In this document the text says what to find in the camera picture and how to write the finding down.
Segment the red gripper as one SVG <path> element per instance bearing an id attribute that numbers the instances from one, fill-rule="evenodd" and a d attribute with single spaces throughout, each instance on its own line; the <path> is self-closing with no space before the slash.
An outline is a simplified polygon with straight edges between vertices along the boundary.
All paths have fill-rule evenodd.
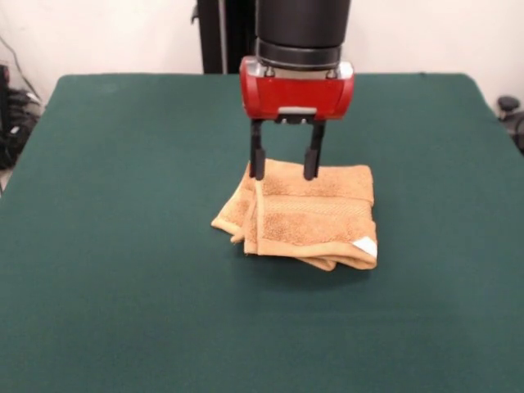
<path id="1" fill-rule="evenodd" d="M 331 70 L 297 71 L 272 68 L 254 56 L 246 56 L 240 65 L 242 105 L 251 118 L 251 178 L 262 180 L 265 150 L 262 147 L 263 120 L 287 117 L 313 120 L 339 120 L 346 114 L 355 86 L 354 67 L 342 61 Z M 313 125 L 305 153 L 304 178 L 318 177 L 326 122 Z"/>

